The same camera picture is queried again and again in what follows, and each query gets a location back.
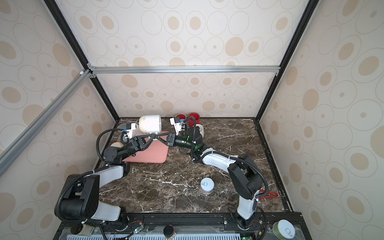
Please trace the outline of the cream speckled mug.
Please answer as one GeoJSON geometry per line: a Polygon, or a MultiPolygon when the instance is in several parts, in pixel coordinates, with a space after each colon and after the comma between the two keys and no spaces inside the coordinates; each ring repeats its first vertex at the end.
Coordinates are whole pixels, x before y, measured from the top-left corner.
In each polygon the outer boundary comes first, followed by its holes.
{"type": "Polygon", "coordinates": [[[157,134],[162,131],[160,115],[146,115],[139,119],[139,129],[142,133],[157,134]]]}

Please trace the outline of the beige mug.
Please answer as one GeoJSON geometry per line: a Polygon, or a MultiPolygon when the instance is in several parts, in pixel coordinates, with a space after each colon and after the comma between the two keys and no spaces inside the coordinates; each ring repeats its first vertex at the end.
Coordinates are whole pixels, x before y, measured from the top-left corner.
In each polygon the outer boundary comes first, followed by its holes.
{"type": "Polygon", "coordinates": [[[124,146],[124,144],[120,143],[120,142],[115,142],[113,144],[111,144],[111,147],[115,147],[115,148],[122,148],[124,146]]]}

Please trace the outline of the white mug red inside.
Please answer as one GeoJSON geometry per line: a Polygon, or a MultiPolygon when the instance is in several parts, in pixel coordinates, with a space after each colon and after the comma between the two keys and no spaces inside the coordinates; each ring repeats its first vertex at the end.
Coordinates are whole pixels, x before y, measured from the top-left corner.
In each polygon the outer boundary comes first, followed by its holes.
{"type": "Polygon", "coordinates": [[[183,120],[183,121],[187,118],[187,116],[184,114],[178,114],[178,115],[176,115],[176,117],[179,118],[180,120],[183,120]]]}

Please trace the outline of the white ribbed mug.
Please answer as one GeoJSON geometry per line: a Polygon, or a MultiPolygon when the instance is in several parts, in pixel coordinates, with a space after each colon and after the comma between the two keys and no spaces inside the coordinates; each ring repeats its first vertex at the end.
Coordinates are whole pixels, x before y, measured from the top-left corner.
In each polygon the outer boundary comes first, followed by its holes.
{"type": "Polygon", "coordinates": [[[202,138],[204,138],[204,136],[205,136],[204,127],[200,124],[197,124],[197,127],[199,128],[199,132],[200,132],[202,138]]]}

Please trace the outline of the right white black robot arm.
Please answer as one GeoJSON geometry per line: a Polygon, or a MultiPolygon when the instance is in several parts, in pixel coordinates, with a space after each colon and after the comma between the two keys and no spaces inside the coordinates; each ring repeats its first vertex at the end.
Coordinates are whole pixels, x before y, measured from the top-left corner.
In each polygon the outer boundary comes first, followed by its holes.
{"type": "Polygon", "coordinates": [[[233,156],[218,152],[204,143],[204,137],[196,122],[192,127],[186,127],[186,122],[170,119],[175,132],[151,134],[150,140],[157,140],[169,147],[180,147],[190,150],[193,162],[227,172],[236,192],[239,195],[237,213],[243,220],[250,220],[257,210],[260,198],[269,193],[266,177],[256,166],[255,161],[247,154],[233,156]]]}

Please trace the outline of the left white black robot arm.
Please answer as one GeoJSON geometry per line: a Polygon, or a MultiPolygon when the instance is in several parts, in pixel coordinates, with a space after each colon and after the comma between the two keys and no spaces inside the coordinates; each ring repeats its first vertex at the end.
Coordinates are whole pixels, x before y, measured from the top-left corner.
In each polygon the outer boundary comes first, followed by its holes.
{"type": "Polygon", "coordinates": [[[146,134],[131,139],[121,138],[120,146],[110,146],[99,156],[103,168],[67,177],[55,205],[54,213],[64,223],[112,223],[119,229],[129,224],[124,207],[113,206],[99,200],[100,188],[125,177],[130,171],[127,157],[149,148],[157,134],[146,134]]]}

